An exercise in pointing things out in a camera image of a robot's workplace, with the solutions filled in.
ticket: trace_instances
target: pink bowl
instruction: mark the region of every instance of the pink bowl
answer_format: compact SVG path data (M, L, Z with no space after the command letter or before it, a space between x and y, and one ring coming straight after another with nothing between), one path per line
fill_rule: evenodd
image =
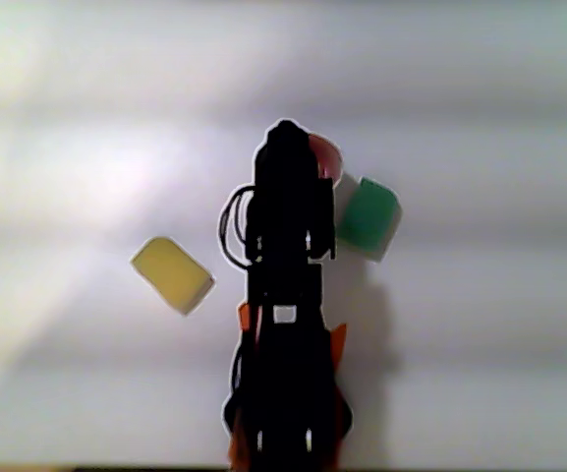
M310 134L310 148L318 161L318 172L322 179L333 179L333 187L342 178L342 154L337 146L319 135Z

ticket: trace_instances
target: cable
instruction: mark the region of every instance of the cable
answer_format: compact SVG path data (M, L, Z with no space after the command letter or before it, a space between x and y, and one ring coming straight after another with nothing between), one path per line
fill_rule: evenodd
M235 202L237 202L237 200L241 200L242 195L245 192L254 190L255 186L254 185L245 185L244 187L240 187L231 197L231 199L229 200L228 204L226 205L226 207L222 210L222 213L220 214L220 221L219 221L219 227L218 227L218 236L219 236L219 240L220 240L220 245L222 246L222 252L224 253L224 255L226 256L226 258L233 263L235 266L243 269L243 270L247 270L248 266L242 262L240 262L228 249L228 242L227 242L227 237L226 237L226 233L228 230L228 218L231 215L231 210L233 208L233 204ZM239 216L239 210L236 209L236 218L237 216ZM236 232L240 233L239 231L239 223L236 221Z
M235 204L235 217L233 218L233 222L235 223L235 236L237 236L237 239L239 239L242 244L246 245L246 238L244 237L240 229L240 208L242 207L243 197L244 194L240 195L240 197L237 199L237 203Z

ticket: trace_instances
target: white surface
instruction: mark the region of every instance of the white surface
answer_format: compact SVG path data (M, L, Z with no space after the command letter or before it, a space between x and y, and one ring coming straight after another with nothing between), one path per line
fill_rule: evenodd
M210 5L0 1L0 461L226 462L217 217L291 116L404 209L325 268L343 465L567 468L567 2ZM188 319L158 234L216 277Z

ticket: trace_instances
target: robotic arm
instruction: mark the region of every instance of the robotic arm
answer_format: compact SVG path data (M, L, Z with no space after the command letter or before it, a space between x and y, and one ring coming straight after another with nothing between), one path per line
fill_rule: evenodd
M242 234L239 210L247 192L253 196ZM233 207L249 264L227 247ZM269 131L255 157L254 183L240 188L222 211L219 238L225 256L247 275L248 301L240 308L241 341L224 407L233 468L336 467L352 412L335 382L334 352L342 346L334 344L321 312L318 261L326 254L335 259L333 180L319 177L306 131L287 120ZM279 310L294 312L294 321L278 323Z

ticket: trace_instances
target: yellow sponge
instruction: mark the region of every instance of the yellow sponge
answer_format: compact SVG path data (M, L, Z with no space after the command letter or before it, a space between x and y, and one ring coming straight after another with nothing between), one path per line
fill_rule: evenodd
M187 315L213 286L213 277L169 238L149 240L133 257L135 269L170 306Z

